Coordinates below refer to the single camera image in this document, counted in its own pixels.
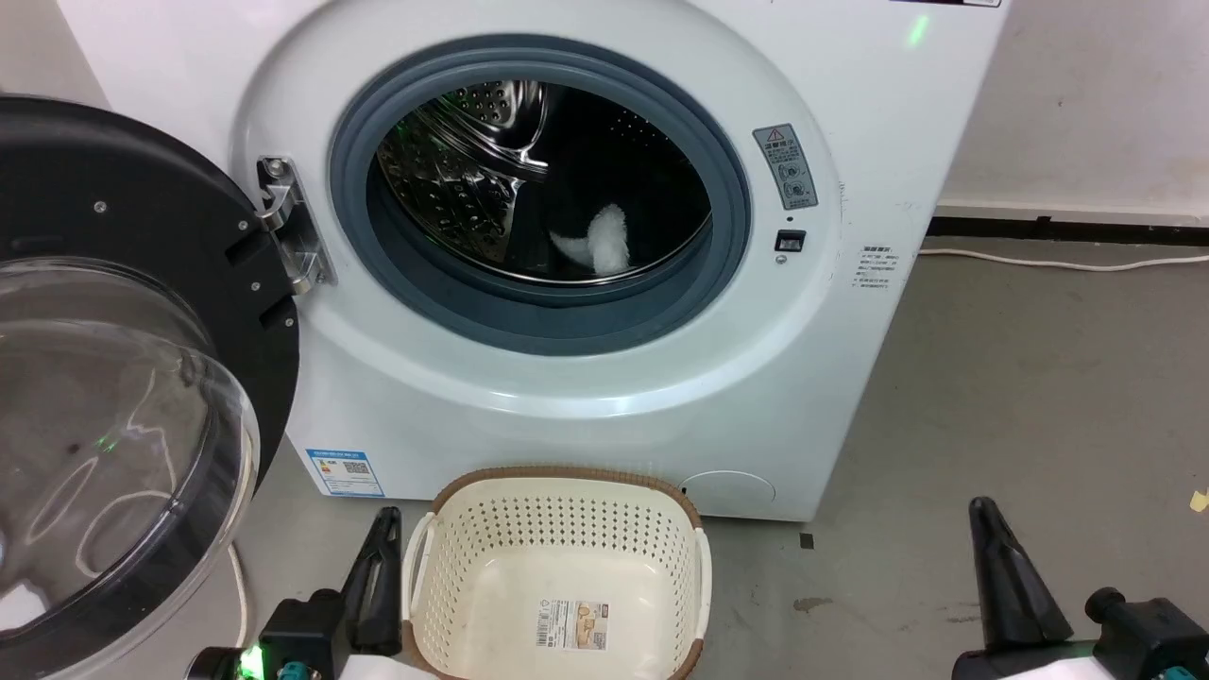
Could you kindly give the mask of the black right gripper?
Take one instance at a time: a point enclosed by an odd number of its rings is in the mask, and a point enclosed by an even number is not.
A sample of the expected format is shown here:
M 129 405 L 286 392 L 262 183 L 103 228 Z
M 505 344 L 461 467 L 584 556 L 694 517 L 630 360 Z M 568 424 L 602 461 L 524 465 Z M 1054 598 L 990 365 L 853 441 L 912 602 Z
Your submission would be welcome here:
M 1066 642 L 1074 629 L 993 499 L 968 505 L 987 649 Z M 1208 633 L 1170 600 L 1127 603 L 1101 588 L 1084 603 L 1100 624 L 1093 657 L 1113 679 L 1207 679 Z

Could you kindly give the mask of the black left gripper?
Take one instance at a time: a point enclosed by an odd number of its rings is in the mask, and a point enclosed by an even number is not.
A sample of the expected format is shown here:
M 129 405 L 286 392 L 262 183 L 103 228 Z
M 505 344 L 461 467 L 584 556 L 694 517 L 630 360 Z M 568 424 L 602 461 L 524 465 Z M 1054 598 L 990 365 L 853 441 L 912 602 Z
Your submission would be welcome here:
M 342 594 L 285 599 L 245 647 L 206 647 L 190 679 L 337 679 L 355 653 L 401 653 L 401 528 L 398 507 L 377 512 Z

